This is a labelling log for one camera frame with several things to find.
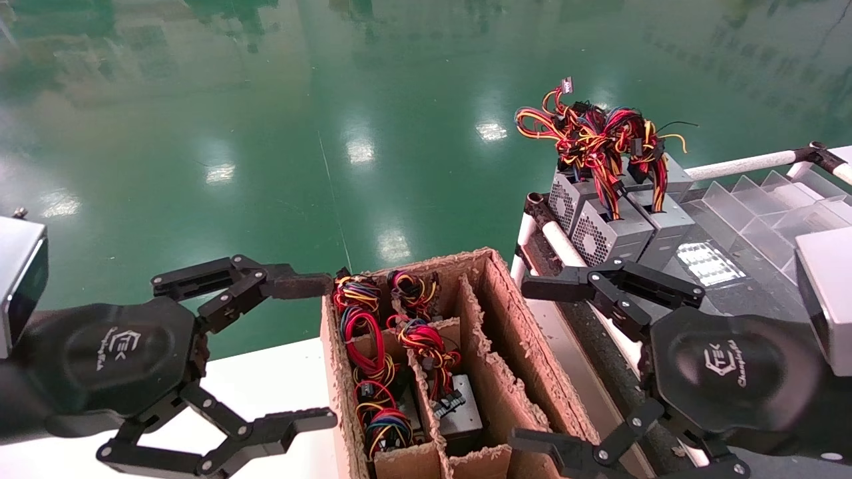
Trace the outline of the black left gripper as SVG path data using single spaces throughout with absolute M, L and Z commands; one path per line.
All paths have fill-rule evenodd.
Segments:
M 244 420 L 195 383 L 209 359 L 205 333 L 219 333 L 268 298 L 301 300 L 332 290 L 328 273 L 302 275 L 288 263 L 235 255 L 153 277 L 152 294 L 160 298 L 146 303 L 38 311 L 13 347 L 13 418 L 125 420 L 97 451 L 110 469 L 231 478 L 252 460 L 286 454 L 300 433 L 335 427 L 337 415 L 314 407 Z M 208 294 L 196 318 L 177 303 Z M 186 407 L 224 434 L 216 448 L 192 454 L 139 444 Z

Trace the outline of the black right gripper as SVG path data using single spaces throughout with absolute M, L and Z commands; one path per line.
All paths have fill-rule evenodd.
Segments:
M 791 430 L 830 375 L 808 325 L 759 315 L 710 315 L 697 310 L 705 297 L 702 287 L 633 261 L 566 266 L 556 276 L 527 273 L 521 295 L 588 302 L 628 339 L 649 337 L 658 400 L 707 433 Z M 652 324 L 630 296 L 676 311 Z M 544 454 L 560 477 L 633 478 L 616 464 L 666 415 L 660 401 L 645 401 L 600 445 L 569 434 L 514 428 L 509 446 Z M 724 443 L 700 440 L 699 445 L 707 466 L 661 477 L 749 478 L 749 466 Z

